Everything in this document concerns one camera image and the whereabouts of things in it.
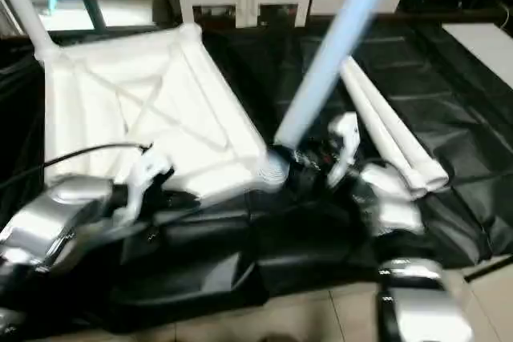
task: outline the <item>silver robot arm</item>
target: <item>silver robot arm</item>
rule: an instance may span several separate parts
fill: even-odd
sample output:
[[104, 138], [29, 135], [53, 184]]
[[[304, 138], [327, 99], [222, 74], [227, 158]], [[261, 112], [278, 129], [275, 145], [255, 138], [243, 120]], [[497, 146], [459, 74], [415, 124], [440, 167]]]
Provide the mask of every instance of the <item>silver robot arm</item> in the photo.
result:
[[353, 191], [380, 263], [376, 298], [381, 342], [471, 342], [471, 326], [442, 283], [417, 204], [396, 171], [367, 166]]

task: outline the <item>black plastic sheet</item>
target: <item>black plastic sheet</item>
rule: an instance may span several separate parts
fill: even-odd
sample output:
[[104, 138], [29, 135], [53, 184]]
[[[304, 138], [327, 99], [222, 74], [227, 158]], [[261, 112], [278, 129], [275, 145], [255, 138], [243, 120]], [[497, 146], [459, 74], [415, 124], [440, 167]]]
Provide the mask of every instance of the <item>black plastic sheet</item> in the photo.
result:
[[[204, 33], [208, 52], [268, 143], [323, 35], [323, 30], [271, 28]], [[23, 47], [30, 49], [23, 42], [2, 49]], [[419, 203], [444, 267], [510, 253], [509, 87], [439, 26], [376, 23], [354, 56], [451, 174], [447, 189]], [[42, 160], [43, 72], [32, 61], [15, 76], [0, 74], [0, 90], [9, 82], [18, 90], [0, 98], [3, 128], [9, 132], [12, 122], [22, 123], [4, 146], [3, 177]], [[353, 104], [340, 82], [309, 136], [322, 138], [331, 118], [345, 111], [353, 111]], [[362, 156], [376, 155], [365, 130], [362, 134]], [[3, 223], [37, 193], [41, 178], [32, 184], [3, 192]], [[49, 280], [32, 309], [33, 333], [83, 327], [130, 332], [263, 304], [270, 296], [372, 280], [376, 262], [357, 217], [350, 205], [298, 202], [285, 190], [253, 192], [179, 223], [170, 219], [89, 255], [70, 275]], [[61, 310], [46, 316], [49, 300]]]

